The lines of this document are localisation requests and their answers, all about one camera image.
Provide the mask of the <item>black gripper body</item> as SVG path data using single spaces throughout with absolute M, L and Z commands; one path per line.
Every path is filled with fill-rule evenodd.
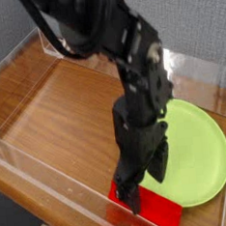
M 154 156 L 156 147 L 166 136 L 167 123 L 154 122 L 137 127 L 127 117 L 126 98 L 120 97 L 113 105 L 115 141 L 119 147 L 120 158 L 115 170 L 114 183 L 116 195 L 121 201 L 120 187 L 134 186 L 143 181 L 147 168 Z

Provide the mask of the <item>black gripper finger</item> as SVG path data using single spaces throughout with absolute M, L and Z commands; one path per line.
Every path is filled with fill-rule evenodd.
M 147 172 L 159 183 L 162 183 L 165 178 L 168 154 L 168 138 L 164 136 L 156 147 L 154 156 L 147 168 Z
M 139 186 L 122 186 L 120 187 L 121 201 L 131 208 L 132 213 L 141 212 Z

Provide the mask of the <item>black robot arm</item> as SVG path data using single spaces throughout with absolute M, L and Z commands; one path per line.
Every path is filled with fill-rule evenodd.
M 18 1 L 62 55 L 83 60 L 101 54 L 116 65 L 124 87 L 112 110 L 120 152 L 116 196 L 140 213 L 139 185 L 146 173 L 164 180 L 169 152 L 165 115 L 173 83 L 157 30 L 125 0 Z

